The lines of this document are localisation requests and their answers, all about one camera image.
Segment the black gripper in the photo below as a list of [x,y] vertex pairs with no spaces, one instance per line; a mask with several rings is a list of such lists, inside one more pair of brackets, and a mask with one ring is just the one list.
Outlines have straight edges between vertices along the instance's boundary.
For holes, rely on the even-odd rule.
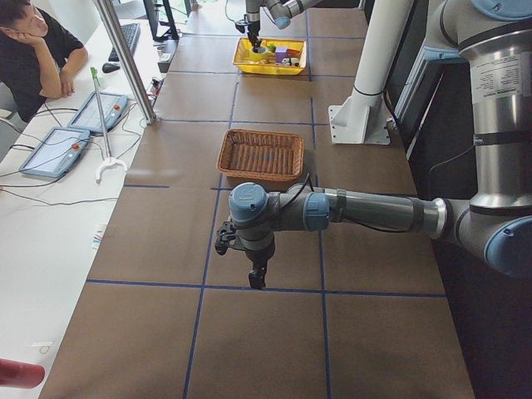
[[260,31],[260,13],[259,12],[247,12],[244,20],[246,22],[245,32],[248,35],[249,41],[252,47],[261,47],[262,39],[259,37]]
[[265,267],[274,256],[274,237],[265,236],[259,240],[242,239],[244,252],[252,262],[253,268],[249,272],[249,286],[251,288],[265,287]]

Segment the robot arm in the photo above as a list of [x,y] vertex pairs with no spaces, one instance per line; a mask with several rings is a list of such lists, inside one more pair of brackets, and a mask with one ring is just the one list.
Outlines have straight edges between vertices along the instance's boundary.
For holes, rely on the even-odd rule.
[[259,1],[246,0],[244,18],[235,23],[235,26],[246,33],[253,48],[261,46],[259,32],[261,28],[261,9],[266,8],[273,23],[279,29],[289,26],[291,19],[307,9],[319,4],[318,0],[290,0],[290,1]]
[[514,278],[531,275],[531,4],[432,1],[428,61],[467,61],[477,187],[469,200],[371,195],[313,187],[285,193],[243,183],[229,195],[218,254],[243,251],[252,288],[265,285],[278,231],[319,231],[354,223],[387,233],[422,232],[482,258]]

